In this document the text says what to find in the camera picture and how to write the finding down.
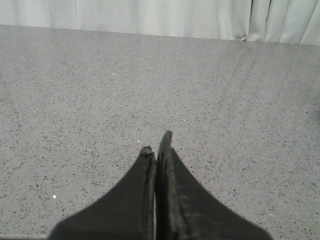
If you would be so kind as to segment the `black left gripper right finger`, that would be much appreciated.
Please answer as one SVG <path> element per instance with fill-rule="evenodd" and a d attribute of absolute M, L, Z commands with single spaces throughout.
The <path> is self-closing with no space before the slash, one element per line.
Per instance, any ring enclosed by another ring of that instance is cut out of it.
<path fill-rule="evenodd" d="M 261 227 L 213 197 L 189 172 L 171 146 L 167 130 L 160 142 L 156 172 L 156 239 L 270 240 Z"/>

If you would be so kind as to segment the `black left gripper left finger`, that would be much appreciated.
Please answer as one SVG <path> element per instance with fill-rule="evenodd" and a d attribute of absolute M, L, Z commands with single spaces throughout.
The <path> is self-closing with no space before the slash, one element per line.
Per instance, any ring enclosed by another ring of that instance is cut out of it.
<path fill-rule="evenodd" d="M 152 240 L 156 159 L 140 150 L 124 177 L 103 197 L 60 221 L 50 240 Z"/>

